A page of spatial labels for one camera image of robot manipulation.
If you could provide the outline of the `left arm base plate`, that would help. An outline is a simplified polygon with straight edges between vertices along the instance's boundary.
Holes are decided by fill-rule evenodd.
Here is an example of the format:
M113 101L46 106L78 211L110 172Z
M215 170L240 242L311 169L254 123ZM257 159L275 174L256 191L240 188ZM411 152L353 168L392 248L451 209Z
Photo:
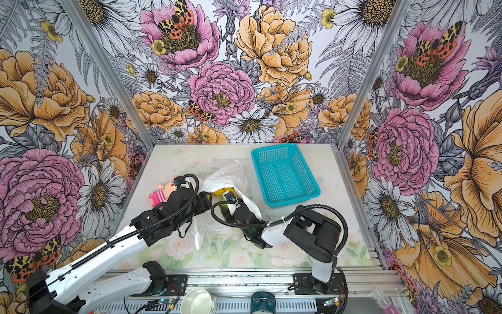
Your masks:
M157 296L167 297L182 297L185 295L188 287L188 276L180 274L165 275L161 278L161 289Z

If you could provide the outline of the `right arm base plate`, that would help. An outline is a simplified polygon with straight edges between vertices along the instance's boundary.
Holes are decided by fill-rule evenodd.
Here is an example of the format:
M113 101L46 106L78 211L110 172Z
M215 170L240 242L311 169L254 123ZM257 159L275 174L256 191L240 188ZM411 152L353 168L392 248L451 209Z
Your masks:
M342 295L347 293L345 278L339 272L333 272L327 283L315 279L310 273L295 273L293 279L295 295Z

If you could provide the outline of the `green fruit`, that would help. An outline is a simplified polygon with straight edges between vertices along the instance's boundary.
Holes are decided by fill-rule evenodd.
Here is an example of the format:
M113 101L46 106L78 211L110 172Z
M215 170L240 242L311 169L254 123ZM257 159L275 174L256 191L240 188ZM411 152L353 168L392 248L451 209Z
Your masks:
M227 213L230 212L229 210L229 207L228 207L228 204L227 203L224 203L223 201L220 202L220 204L218 205L219 208L220 208L220 211L223 215L226 215Z

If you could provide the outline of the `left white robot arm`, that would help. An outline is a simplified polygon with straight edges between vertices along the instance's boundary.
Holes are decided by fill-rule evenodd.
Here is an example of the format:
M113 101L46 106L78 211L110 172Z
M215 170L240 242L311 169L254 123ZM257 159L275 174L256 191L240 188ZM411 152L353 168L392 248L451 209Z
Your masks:
M29 313L90 313L125 296L164 294L169 283L158 262L104 281L100 278L182 226L191 227L193 218L212 206L213 195L200 191L195 175L176 177L170 188L166 201L133 218L104 244L61 268L29 275L24 302Z

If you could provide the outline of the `yellow fruit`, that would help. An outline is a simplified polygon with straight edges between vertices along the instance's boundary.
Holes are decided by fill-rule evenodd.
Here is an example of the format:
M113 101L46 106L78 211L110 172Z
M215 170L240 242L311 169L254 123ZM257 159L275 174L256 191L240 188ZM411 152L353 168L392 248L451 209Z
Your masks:
M213 192L215 196L221 196L225 200L234 200L238 198L234 188L221 188Z

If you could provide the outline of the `white plastic bag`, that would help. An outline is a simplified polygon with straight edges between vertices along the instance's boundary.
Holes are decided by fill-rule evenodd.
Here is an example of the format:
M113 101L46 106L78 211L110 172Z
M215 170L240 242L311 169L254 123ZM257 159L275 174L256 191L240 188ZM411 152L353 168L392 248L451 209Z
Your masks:
M213 160L213 163L210 165L212 166L210 170L214 170L214 172L204 176L198 175L201 183L199 191L215 193L222 188L232 188L236 195L242 198L244 203L250 207L251 213L257 218L263 218L256 203L251 200L250 196L244 194L250 190L250 181L244 170L244 164L238 160L224 159ZM193 225L190 228L195 241L195 250L202 248L203 240L209 237L211 232L223 234L228 231L234 231L234 229L214 221L210 215L210 211L194 217Z

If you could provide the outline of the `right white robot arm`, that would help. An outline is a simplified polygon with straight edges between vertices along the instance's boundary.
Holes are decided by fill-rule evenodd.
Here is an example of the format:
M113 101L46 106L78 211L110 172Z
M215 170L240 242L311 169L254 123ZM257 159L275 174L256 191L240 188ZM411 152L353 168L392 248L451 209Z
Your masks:
M328 294L329 282L337 269L339 254L349 237L349 226L338 210L322 204L298 205L277 221L256 217L244 200L234 192L210 209L211 217L220 224L237 228L244 238L259 249L270 249L291 242L312 260L311 274L294 286L318 294Z

